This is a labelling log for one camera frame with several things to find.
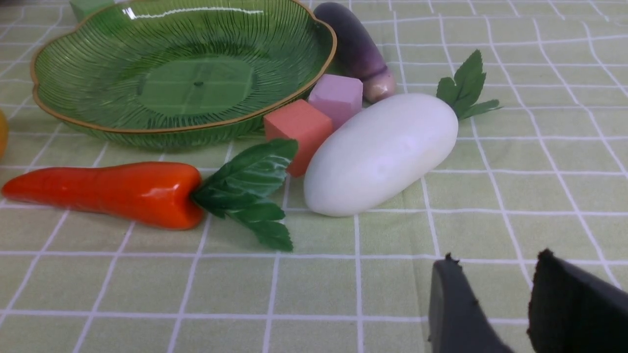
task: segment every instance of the toy white radish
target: toy white radish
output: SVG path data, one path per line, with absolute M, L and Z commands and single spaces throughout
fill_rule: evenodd
M 305 173 L 305 203 L 332 217 L 361 213 L 389 200 L 452 152 L 458 121 L 499 108 L 475 104 L 484 86 L 475 51 L 454 78 L 438 84 L 436 97 L 398 94 L 349 119 L 317 150 Z

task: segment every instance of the yellow object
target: yellow object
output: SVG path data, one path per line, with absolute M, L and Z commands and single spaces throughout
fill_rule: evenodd
M 4 150 L 6 150 L 6 143 L 9 139 L 9 124 L 6 122 L 6 117 L 0 111 L 0 158 L 4 156 Z

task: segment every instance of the green block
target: green block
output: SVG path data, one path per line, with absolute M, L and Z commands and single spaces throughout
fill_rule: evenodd
M 70 0 L 72 12 L 78 22 L 83 21 L 83 19 L 92 13 L 104 9 L 107 6 L 111 6 L 114 3 L 114 0 Z

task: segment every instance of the bowl rim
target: bowl rim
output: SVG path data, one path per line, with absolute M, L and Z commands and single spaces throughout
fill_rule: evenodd
M 102 126 L 102 125 L 98 125 L 98 124 L 92 124 L 89 122 L 84 122 L 78 119 L 74 119 L 72 117 L 60 114 L 56 111 L 54 111 L 52 108 L 48 107 L 44 102 L 41 101 L 40 96 L 39 96 L 39 87 L 40 87 L 40 81 L 39 78 L 37 77 L 37 74 L 35 72 L 35 63 L 37 62 L 37 59 L 39 58 L 40 54 L 43 52 L 43 50 L 45 50 L 46 48 L 48 48 L 53 42 L 64 38 L 66 36 L 70 36 L 70 35 L 74 35 L 76 34 L 76 32 L 78 32 L 92 17 L 94 17 L 95 15 L 99 14 L 100 12 L 103 11 L 107 11 L 110 8 L 114 8 L 119 6 L 120 4 L 124 4 L 124 3 L 134 3 L 134 2 L 148 2 L 150 0 L 129 0 L 129 1 L 122 1 L 119 3 L 114 3 L 111 4 L 109 6 L 106 6 L 88 16 L 86 16 L 81 22 L 79 22 L 76 27 L 72 30 L 69 31 L 68 33 L 65 33 L 63 35 L 54 37 L 50 40 L 48 40 L 47 42 L 45 42 L 44 45 L 42 45 L 41 47 L 39 47 L 37 49 L 37 51 L 35 51 L 35 54 L 33 55 L 33 58 L 31 59 L 31 63 L 30 63 L 30 73 L 31 73 L 31 79 L 33 81 L 33 100 L 35 101 L 35 104 L 37 104 L 41 109 L 43 109 L 46 113 L 52 115 L 53 117 L 63 121 L 63 122 L 68 122 L 70 124 L 74 124 L 74 125 L 78 125 L 81 126 L 83 128 L 89 128 L 92 130 L 96 130 L 96 131 L 102 131 L 105 133 L 118 133 L 118 134 L 159 134 L 159 133 L 181 133 L 184 131 L 194 131 L 194 130 L 201 130 L 201 129 L 207 129 L 207 128 L 213 128 L 213 127 L 218 127 L 218 126 L 226 126 L 226 125 L 230 125 L 236 122 L 242 122 L 245 120 L 249 120 L 249 119 L 253 119 L 255 117 L 258 117 L 261 114 L 264 114 L 265 112 L 271 111 L 277 107 L 280 107 L 284 104 L 286 104 L 287 102 L 293 100 L 294 98 L 298 97 L 299 95 L 301 95 L 302 93 L 304 93 L 305 91 L 307 91 L 308 89 L 310 89 L 312 86 L 314 86 L 316 84 L 316 82 L 320 79 L 321 76 L 323 76 L 325 74 L 325 72 L 327 71 L 327 69 L 329 68 L 329 66 L 331 65 L 333 58 L 336 54 L 336 50 L 338 47 L 338 38 L 336 36 L 336 32 L 333 30 L 333 28 L 326 22 L 321 21 L 320 19 L 318 19 L 315 15 L 314 15 L 314 11 L 312 9 L 310 9 L 309 7 L 305 6 L 304 4 L 302 4 L 299 0 L 282 0 L 282 1 L 291 1 L 293 3 L 296 3 L 297 5 L 299 5 L 302 9 L 304 9 L 306 11 L 306 13 L 310 16 L 310 18 L 312 20 L 314 20 L 314 22 L 321 24 L 322 26 L 324 26 L 329 33 L 332 35 L 332 48 L 329 52 L 329 56 L 327 57 L 327 60 L 325 61 L 325 63 L 323 64 L 323 66 L 321 67 L 321 69 L 319 70 L 319 72 L 317 73 L 317 75 L 311 79 L 309 82 L 307 82 L 305 85 L 303 85 L 300 89 L 296 90 L 295 92 L 293 92 L 292 94 L 290 94 L 289 96 L 269 105 L 266 106 L 262 109 L 259 109 L 257 111 L 248 113 L 246 115 L 240 116 L 240 117 L 236 117 L 233 119 L 229 119 L 226 121 L 219 121 L 219 122 L 211 122 L 208 124 L 202 124 L 202 125 L 195 125 L 195 126 L 184 126 L 184 127 L 180 127 L 180 128 L 165 128 L 165 129 L 118 129 L 118 128 L 109 128 L 106 126 Z

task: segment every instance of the orange foam cube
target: orange foam cube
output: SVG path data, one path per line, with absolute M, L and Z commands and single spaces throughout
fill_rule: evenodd
M 264 116 L 266 141 L 275 138 L 295 139 L 299 150 L 286 170 L 295 178 L 308 169 L 314 153 L 333 133 L 333 122 L 324 113 L 300 99 Z

